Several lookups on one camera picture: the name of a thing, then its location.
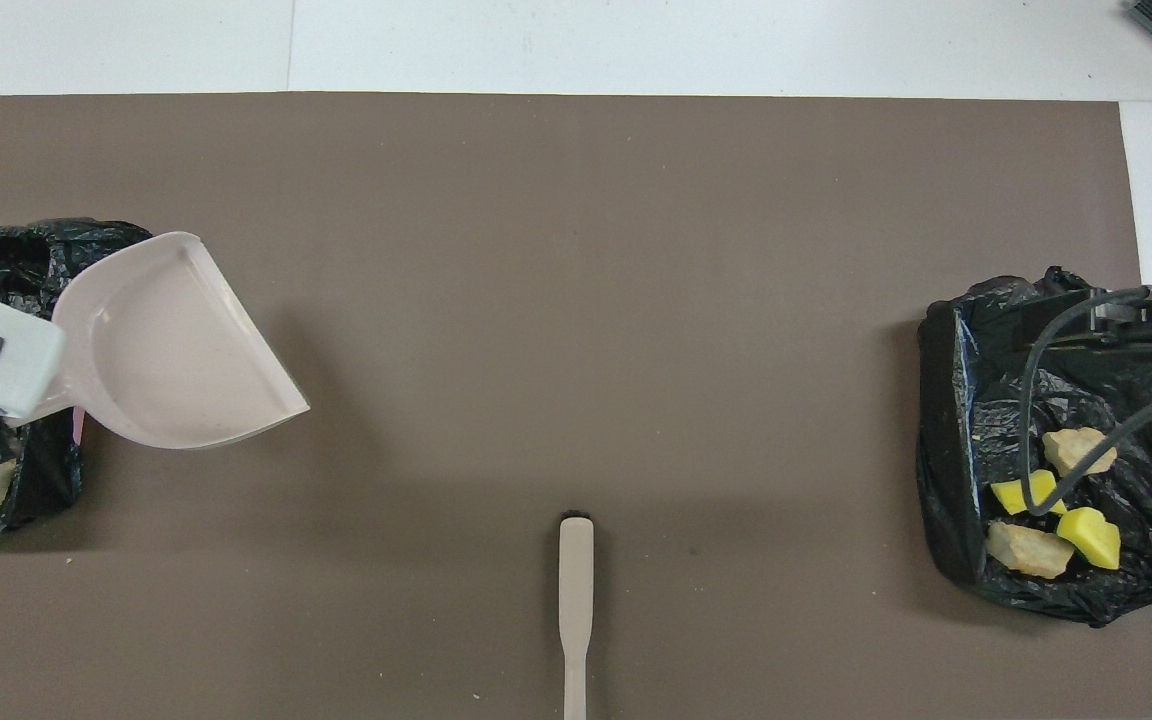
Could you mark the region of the brown table mat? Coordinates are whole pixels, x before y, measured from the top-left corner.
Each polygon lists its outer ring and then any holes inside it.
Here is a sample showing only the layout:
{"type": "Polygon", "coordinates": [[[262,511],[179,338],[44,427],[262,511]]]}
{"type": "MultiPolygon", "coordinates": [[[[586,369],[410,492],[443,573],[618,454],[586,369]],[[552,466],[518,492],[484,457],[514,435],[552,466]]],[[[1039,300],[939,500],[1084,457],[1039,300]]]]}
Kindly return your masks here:
{"type": "Polygon", "coordinates": [[[916,327],[1140,270],[1115,103],[0,97],[0,225],[192,232],[311,409],[84,432],[0,536],[0,720],[550,720],[596,526],[591,717],[1152,717],[1102,629],[932,564],[916,327]]]}

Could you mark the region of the yellow sponge piece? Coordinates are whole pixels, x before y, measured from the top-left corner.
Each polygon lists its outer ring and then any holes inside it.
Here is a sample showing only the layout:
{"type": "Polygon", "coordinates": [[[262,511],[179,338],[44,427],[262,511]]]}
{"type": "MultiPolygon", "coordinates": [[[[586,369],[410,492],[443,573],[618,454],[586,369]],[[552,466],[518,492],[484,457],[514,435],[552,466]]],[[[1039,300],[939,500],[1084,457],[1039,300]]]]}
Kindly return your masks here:
{"type": "Polygon", "coordinates": [[[1058,488],[1055,473],[1046,469],[1039,469],[1030,473],[1025,480],[1014,479],[990,484],[992,495],[1000,502],[1006,514],[1018,515],[1020,511],[1028,511],[1025,501],[1025,487],[1030,491],[1030,500],[1033,505],[1043,505],[1048,497],[1058,488]]]}
{"type": "Polygon", "coordinates": [[[1073,544],[1087,564],[1116,571],[1121,566],[1121,530],[1102,511],[1093,507],[1078,507],[1064,511],[1059,520],[1056,535],[1073,544]]]}

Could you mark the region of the beige plastic dustpan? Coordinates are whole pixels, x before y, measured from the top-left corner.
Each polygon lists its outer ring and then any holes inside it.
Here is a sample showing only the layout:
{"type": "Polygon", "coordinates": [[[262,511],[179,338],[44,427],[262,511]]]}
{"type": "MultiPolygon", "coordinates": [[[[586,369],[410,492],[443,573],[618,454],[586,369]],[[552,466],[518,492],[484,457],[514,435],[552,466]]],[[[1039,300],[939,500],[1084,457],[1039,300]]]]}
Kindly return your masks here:
{"type": "Polygon", "coordinates": [[[310,407],[196,234],[159,234],[82,270],[52,323],[65,348],[32,420],[77,407],[134,444],[189,450],[310,407]]]}

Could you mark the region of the black trash bag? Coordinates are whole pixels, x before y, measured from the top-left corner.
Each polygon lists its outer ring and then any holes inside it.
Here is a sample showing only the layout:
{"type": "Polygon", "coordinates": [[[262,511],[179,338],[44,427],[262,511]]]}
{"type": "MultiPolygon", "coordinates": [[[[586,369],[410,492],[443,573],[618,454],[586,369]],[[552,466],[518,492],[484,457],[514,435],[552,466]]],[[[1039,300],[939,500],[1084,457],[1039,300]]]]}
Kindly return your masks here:
{"type": "Polygon", "coordinates": [[[1006,511],[992,484],[1011,480],[1020,454],[1021,306],[1084,300],[1091,285],[1051,266],[1037,282],[1001,275],[934,302],[919,325],[920,425],[916,487],[929,552],[952,583],[990,602],[1087,626],[1152,605],[1152,423],[1117,447],[1106,473],[1079,479],[1064,503],[1091,506],[1120,530],[1115,570],[1075,553],[1055,579],[1014,571],[986,548],[996,521],[1055,532],[1055,514],[1006,511]]]}
{"type": "MultiPolygon", "coordinates": [[[[150,237],[141,225],[93,218],[0,225],[0,302],[50,319],[60,291],[82,270],[150,237]]],[[[0,507],[0,535],[67,511],[83,491],[82,448],[70,442],[70,410],[14,432],[18,460],[0,507]]]]}

